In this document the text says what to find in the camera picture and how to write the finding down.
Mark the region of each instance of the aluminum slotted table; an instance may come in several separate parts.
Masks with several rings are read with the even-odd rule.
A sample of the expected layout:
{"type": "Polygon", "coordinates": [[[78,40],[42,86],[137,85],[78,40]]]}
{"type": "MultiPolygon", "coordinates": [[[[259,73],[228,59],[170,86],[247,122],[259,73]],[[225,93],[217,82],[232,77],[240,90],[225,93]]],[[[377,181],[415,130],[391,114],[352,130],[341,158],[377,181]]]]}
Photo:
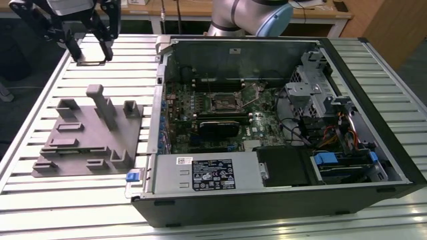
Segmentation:
{"type": "MultiPolygon", "coordinates": [[[[357,39],[331,42],[427,177],[425,106],[368,43],[357,39]]],[[[85,97],[89,84],[102,84],[104,95],[113,103],[136,100],[144,105],[136,167],[145,165],[157,71],[154,44],[156,35],[121,35],[112,46],[113,60],[104,66],[76,67],[69,54],[62,56],[0,163],[4,239],[427,238],[425,188],[400,199],[384,200],[356,214],[152,228],[125,198],[124,174],[33,178],[32,166],[58,116],[53,107],[60,98],[74,98],[78,105],[93,105],[85,97]]],[[[88,35],[80,46],[92,45],[97,45],[97,40],[88,35]]],[[[345,94],[340,79],[335,76],[333,80],[345,94]]]]}

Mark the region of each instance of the power supply label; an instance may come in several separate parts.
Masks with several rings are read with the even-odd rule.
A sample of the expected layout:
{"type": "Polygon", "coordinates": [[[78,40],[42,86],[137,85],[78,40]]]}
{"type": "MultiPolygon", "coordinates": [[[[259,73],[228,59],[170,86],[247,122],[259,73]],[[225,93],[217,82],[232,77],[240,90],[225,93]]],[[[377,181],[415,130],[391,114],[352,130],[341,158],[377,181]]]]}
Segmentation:
{"type": "Polygon", "coordinates": [[[236,189],[232,160],[193,160],[192,189],[195,191],[236,189]]]}

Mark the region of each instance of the blue latch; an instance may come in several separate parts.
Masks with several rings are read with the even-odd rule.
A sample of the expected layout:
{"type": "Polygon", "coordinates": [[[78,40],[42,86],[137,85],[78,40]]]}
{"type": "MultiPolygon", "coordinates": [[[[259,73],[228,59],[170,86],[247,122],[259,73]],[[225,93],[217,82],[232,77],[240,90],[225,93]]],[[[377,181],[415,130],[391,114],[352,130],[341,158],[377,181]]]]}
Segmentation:
{"type": "Polygon", "coordinates": [[[376,155],[376,153],[373,151],[368,152],[368,156],[371,157],[373,163],[376,163],[379,161],[379,156],[376,155]]]}
{"type": "Polygon", "coordinates": [[[138,172],[128,172],[125,175],[125,181],[128,183],[140,181],[140,173],[138,172]]]}
{"type": "Polygon", "coordinates": [[[320,152],[313,156],[315,164],[337,164],[339,160],[336,159],[333,152],[320,152]]]}

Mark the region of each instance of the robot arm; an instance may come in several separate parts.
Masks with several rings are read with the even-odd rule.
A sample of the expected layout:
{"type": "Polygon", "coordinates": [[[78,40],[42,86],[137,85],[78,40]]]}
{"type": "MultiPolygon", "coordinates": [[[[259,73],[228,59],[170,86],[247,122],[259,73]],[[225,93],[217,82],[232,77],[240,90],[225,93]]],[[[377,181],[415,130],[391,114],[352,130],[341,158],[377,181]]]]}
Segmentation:
{"type": "Polygon", "coordinates": [[[213,0],[208,36],[240,37],[245,32],[259,37],[280,36],[293,8],[288,0],[213,0]]]}
{"type": "Polygon", "coordinates": [[[54,40],[58,46],[66,48],[77,63],[84,57],[72,32],[65,26],[65,21],[80,21],[98,40],[105,56],[104,62],[112,60],[113,40],[120,32],[120,0],[12,0],[8,5],[38,37],[46,41],[54,40]],[[105,27],[94,10],[97,2],[108,15],[109,27],[105,27]],[[49,19],[45,18],[36,6],[45,11],[49,19]]]}

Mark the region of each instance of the white label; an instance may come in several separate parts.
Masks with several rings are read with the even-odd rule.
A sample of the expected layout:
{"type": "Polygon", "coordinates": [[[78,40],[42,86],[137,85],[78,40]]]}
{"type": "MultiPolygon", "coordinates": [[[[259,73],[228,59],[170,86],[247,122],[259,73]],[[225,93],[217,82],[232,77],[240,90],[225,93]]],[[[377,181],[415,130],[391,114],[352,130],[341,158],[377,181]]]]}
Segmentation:
{"type": "Polygon", "coordinates": [[[240,54],[240,48],[229,48],[229,54],[240,54]]]}
{"type": "Polygon", "coordinates": [[[181,165],[181,164],[192,164],[193,161],[193,157],[190,156],[184,156],[184,157],[177,157],[176,158],[176,164],[181,165]]]}
{"type": "Polygon", "coordinates": [[[235,181],[224,181],[223,185],[229,185],[229,184],[235,184],[235,181]]]}

